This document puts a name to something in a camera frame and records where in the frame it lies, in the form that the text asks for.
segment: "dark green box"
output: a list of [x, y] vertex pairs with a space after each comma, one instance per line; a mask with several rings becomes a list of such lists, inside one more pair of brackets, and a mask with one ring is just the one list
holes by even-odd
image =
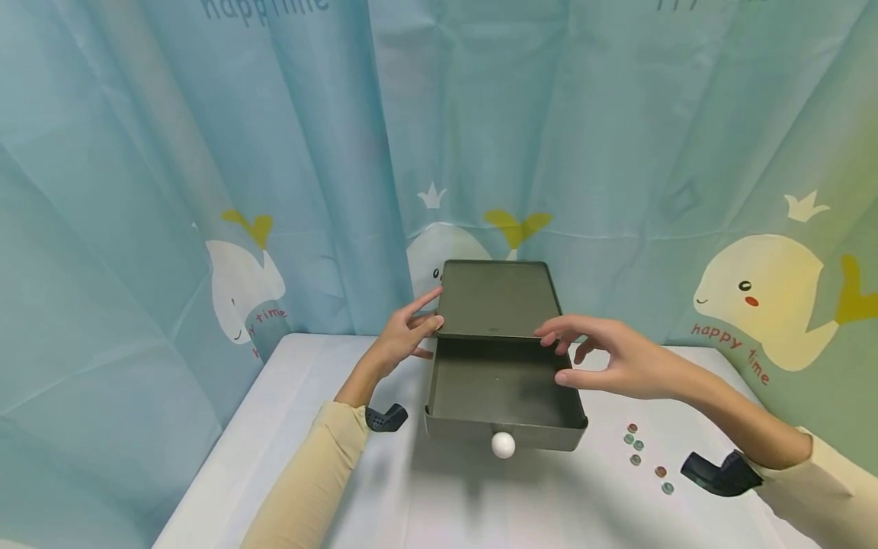
[[574, 450], [588, 420], [579, 392], [554, 381], [570, 358], [534, 335], [561, 314], [548, 265], [451, 260], [443, 286], [428, 434], [490, 444], [505, 432], [519, 448]]

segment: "yellow whale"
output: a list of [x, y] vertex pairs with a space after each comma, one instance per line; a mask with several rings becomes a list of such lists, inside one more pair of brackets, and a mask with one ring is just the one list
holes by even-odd
[[835, 317], [809, 329], [823, 262], [786, 236], [746, 236], [710, 261], [695, 310], [741, 329], [778, 367], [797, 372], [820, 356], [839, 325], [878, 317], [878, 293], [860, 293], [856, 257], [844, 256], [841, 264], [845, 279]]

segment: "box lid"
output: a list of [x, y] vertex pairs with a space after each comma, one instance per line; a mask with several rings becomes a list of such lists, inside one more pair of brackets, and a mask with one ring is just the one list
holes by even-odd
[[535, 329], [561, 314], [543, 262], [452, 259], [443, 287], [440, 337], [534, 338]]

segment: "hand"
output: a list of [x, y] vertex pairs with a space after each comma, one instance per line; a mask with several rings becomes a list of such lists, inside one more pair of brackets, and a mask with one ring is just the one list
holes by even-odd
[[567, 314], [546, 321], [536, 330], [543, 347], [558, 342], [555, 352], [563, 355], [581, 336], [574, 364], [592, 350], [609, 353], [609, 366], [600, 372], [562, 370], [555, 375], [559, 385], [596, 389], [636, 399], [681, 399], [698, 391], [712, 376], [679, 355], [656, 345], [620, 321]]
[[440, 293], [441, 286], [393, 313], [360, 364], [375, 368], [379, 378], [384, 378], [408, 357], [431, 359], [433, 353], [418, 345], [425, 337], [432, 336], [443, 325], [444, 319], [435, 313], [415, 315]]

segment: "table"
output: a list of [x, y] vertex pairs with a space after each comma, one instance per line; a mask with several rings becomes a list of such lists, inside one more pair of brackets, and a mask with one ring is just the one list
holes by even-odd
[[[155, 549], [237, 547], [263, 498], [374, 341], [365, 336], [291, 335], [263, 372], [156, 541]], [[670, 348], [756, 397], [712, 349]], [[605, 353], [581, 366], [600, 370]], [[691, 451], [719, 463], [733, 448], [710, 422], [675, 401], [583, 392], [589, 427], [574, 452], [520, 449], [509, 460], [490, 444], [427, 437], [423, 405], [429, 363], [410, 358], [378, 387], [372, 407], [399, 402], [409, 420], [373, 434], [352, 475], [325, 547], [668, 547], [811, 549], [754, 493], [725, 499], [680, 473]], [[644, 443], [642, 464], [624, 442], [629, 423]], [[668, 475], [660, 479], [656, 466]], [[662, 483], [674, 486], [665, 494]]]

